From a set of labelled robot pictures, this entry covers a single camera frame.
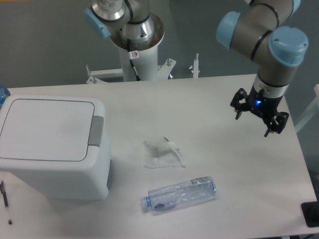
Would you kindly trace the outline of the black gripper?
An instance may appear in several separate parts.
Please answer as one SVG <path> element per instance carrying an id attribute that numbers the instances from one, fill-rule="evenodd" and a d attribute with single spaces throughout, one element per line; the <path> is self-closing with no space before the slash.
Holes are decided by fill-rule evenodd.
<path id="1" fill-rule="evenodd" d="M 256 90 L 254 86 L 252 86 L 249 94 L 243 88 L 240 88 L 234 95 L 230 106 L 236 112 L 236 120 L 246 111 L 261 118 L 267 126 L 264 134 L 264 137 L 267 137 L 270 133 L 280 134 L 289 119 L 289 113 L 278 112 L 277 110 L 282 97 L 268 98 L 265 89 Z"/>

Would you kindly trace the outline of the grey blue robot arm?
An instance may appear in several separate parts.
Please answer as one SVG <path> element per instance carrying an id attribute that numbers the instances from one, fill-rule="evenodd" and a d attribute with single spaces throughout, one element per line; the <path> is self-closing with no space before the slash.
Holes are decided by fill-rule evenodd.
<path id="1" fill-rule="evenodd" d="M 289 118 L 277 107 L 304 60 L 309 41 L 299 29 L 283 26 L 300 6 L 298 0 L 251 0 L 250 11 L 231 11 L 221 19 L 217 41 L 259 65 L 250 92 L 239 89 L 230 105 L 240 117 L 251 112 L 261 118 L 267 133 L 281 133 Z M 125 81 L 168 78 L 158 65 L 158 45 L 164 37 L 162 21 L 147 0 L 94 0 L 84 11 L 92 30 L 111 38 L 120 52 Z"/>

